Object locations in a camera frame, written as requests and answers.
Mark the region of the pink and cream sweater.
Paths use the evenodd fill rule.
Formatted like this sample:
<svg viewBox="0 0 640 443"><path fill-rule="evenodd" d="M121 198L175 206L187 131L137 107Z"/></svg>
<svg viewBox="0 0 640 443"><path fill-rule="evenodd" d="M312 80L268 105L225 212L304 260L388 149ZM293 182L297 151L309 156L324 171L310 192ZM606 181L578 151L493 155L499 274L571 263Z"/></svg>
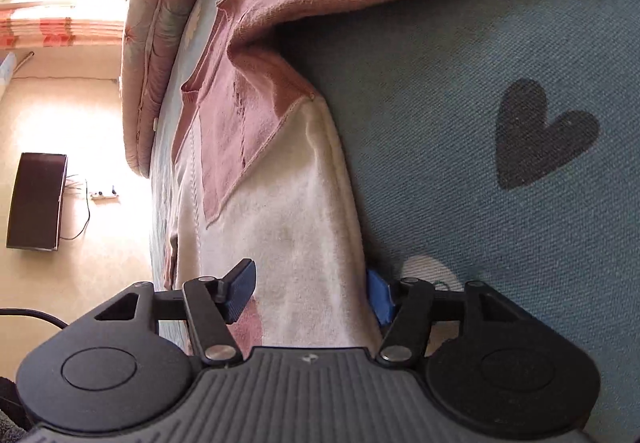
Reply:
<svg viewBox="0 0 640 443"><path fill-rule="evenodd" d="M282 22L392 1L221 0L183 85L165 285L220 277L253 260L257 293L231 326L242 354L256 345L380 342L328 105L267 38Z"/></svg>

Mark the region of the white power strip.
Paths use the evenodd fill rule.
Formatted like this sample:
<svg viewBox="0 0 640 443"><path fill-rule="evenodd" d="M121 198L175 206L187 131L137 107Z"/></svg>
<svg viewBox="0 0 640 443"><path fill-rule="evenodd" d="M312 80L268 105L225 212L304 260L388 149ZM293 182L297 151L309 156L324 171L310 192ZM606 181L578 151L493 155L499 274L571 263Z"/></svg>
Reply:
<svg viewBox="0 0 640 443"><path fill-rule="evenodd" d="M117 201L119 193L114 187L100 188L90 194L90 199L92 201Z"/></svg>

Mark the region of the blue floral bed sheet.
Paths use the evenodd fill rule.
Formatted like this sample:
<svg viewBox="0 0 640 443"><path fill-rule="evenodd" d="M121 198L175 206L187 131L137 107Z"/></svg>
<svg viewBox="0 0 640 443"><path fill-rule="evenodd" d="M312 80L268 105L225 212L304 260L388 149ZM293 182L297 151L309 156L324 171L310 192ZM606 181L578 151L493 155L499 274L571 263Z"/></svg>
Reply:
<svg viewBox="0 0 640 443"><path fill-rule="evenodd" d="M197 0L152 149L152 272L172 261L180 85L216 0ZM588 432L639 435L639 0L400 0L276 30L340 140L364 268L480 278L583 348Z"/></svg>

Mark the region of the white air conditioner unit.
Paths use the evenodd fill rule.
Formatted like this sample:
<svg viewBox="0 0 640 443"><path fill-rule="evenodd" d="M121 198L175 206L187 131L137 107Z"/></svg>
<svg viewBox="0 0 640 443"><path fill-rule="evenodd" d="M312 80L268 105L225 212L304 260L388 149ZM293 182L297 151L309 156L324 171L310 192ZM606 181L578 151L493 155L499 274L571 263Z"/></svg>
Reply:
<svg viewBox="0 0 640 443"><path fill-rule="evenodd" d="M17 65L17 58L12 52L4 52L0 62L0 98L6 93Z"/></svg>

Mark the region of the orange patterned left curtain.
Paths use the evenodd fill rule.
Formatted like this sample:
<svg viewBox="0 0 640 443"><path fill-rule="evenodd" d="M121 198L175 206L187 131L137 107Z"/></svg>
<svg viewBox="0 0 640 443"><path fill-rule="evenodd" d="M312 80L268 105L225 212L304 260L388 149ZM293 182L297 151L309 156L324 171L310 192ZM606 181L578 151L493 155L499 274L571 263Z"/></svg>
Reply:
<svg viewBox="0 0 640 443"><path fill-rule="evenodd" d="M114 10L41 5L1 11L1 48L118 45L124 18Z"/></svg>

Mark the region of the folded pink floral quilt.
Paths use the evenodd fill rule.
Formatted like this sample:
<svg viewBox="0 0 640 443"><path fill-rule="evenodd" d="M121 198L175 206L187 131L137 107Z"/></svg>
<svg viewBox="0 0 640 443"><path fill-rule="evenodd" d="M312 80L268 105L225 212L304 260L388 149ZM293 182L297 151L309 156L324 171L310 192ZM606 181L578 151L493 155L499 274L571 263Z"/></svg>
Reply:
<svg viewBox="0 0 640 443"><path fill-rule="evenodd" d="M122 129L129 168L150 174L160 117L181 38L196 0L128 0L122 34Z"/></svg>

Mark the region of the wall-mounted black television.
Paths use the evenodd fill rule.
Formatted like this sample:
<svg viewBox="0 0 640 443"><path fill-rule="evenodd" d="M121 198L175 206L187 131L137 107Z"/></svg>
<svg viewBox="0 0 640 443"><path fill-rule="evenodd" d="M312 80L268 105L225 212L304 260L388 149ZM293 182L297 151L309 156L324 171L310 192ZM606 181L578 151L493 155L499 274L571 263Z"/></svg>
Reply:
<svg viewBox="0 0 640 443"><path fill-rule="evenodd" d="M6 247L58 250L66 171L66 155L23 152L14 182Z"/></svg>

